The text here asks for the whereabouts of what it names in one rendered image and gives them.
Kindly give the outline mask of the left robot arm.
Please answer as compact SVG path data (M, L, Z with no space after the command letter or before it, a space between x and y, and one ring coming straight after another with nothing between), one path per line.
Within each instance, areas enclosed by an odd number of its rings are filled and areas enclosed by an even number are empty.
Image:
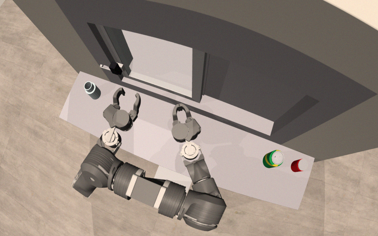
M121 136L114 130L115 140L109 143L105 139L109 130L104 130L96 141L96 145L81 164L78 177L75 176L71 186L73 185L72 188L88 198L96 187L108 187L109 190L114 191L114 194L130 200L137 178L145 177L145 170L115 157L122 144ZM109 150L105 148L104 143L116 149Z

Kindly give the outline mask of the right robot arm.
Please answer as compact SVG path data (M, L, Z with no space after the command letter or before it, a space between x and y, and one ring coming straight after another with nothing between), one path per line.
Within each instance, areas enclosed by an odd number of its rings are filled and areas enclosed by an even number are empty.
M184 156L187 160L195 159L201 147L193 142L191 146L195 147L195 154L190 156L185 153L187 147L185 143L180 157ZM211 231L217 228L227 207L226 203L221 197L214 178L211 178L202 151L198 160L193 162L187 160L183 162L193 182L193 190L190 189L187 194L185 186L166 180L159 191L154 208L159 209L159 214L169 218L173 219L175 215L178 220L183 218L190 227Z

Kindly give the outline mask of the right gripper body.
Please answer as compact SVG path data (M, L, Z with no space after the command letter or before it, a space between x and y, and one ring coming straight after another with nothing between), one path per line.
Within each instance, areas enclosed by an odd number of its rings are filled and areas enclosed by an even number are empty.
M195 154L195 147L191 146L191 140L195 140L198 134L201 133L201 126L195 119L188 118L185 123L177 123L172 127L172 135L174 140L179 143L186 142L187 147L185 153L187 155Z

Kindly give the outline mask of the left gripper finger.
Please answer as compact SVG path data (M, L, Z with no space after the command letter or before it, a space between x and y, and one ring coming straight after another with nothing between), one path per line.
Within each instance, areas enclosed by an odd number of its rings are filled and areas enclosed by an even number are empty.
M133 122L135 122L135 120L138 117L137 116L138 115L138 109L139 109L140 104L141 104L141 98L140 98L139 93L136 93L135 96L136 96L136 101L134 103L133 110L130 110L130 112L128 113L130 115L130 117L132 118Z
M114 100L114 103L113 103L113 106L114 105L119 105L119 97L120 95L123 95L125 96L125 91L122 87L120 87L119 89L117 89L117 91L114 93L114 96L113 96L113 100Z

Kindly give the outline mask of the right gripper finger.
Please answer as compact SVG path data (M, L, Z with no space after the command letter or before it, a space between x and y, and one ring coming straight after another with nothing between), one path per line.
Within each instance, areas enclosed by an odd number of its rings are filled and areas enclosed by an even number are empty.
M188 107L185 106L183 103L180 103L179 106L180 106L180 110L181 110L181 111L184 109L184 111L185 111L185 113L186 113L186 117L187 117L187 119L190 118L190 119L193 120L193 118L192 118L192 116L191 116L191 113L190 113L190 110L188 109Z
M174 122L172 123L173 126L176 125L177 123L180 123L180 121L178 121L177 111L180 111L180 106L179 106L179 104L177 104L177 105L174 107L174 110L173 110L173 120L174 120Z

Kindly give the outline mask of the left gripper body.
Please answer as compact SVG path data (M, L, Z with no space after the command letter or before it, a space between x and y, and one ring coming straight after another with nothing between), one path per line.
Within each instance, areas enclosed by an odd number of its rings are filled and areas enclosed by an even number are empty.
M114 130L115 128L120 129L122 131L128 131L133 126L133 121L130 115L124 109L120 109L120 106L116 105L109 105L103 111L103 117L109 122L110 130L105 135L105 139L107 142L111 143L115 140Z

